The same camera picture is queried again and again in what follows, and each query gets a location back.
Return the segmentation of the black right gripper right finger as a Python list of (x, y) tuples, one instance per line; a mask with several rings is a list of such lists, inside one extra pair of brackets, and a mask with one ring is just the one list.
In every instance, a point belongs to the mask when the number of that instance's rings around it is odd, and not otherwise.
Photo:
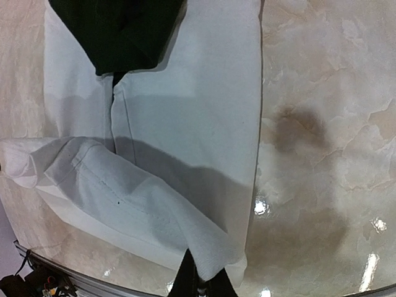
[(238, 297), (225, 269), (205, 283), (208, 297)]

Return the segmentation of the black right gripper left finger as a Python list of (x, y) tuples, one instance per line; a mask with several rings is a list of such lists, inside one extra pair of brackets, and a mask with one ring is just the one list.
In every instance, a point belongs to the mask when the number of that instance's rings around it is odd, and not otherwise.
[(198, 274), (190, 250), (185, 252), (168, 297), (197, 297)]

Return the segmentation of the white and green t-shirt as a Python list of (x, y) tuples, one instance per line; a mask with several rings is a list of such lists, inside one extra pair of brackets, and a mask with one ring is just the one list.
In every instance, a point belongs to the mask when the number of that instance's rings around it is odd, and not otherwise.
[(183, 1), (160, 63), (113, 83), (46, 1), (46, 136), (1, 141), (1, 177), (64, 222), (199, 277), (244, 277), (262, 96), (259, 1)]

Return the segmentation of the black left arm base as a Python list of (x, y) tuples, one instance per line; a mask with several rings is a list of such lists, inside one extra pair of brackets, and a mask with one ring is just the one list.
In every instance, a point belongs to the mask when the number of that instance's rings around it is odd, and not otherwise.
[(19, 270), (1, 279), (1, 291), (8, 297), (77, 296), (77, 288), (65, 273), (34, 260), (29, 249)]

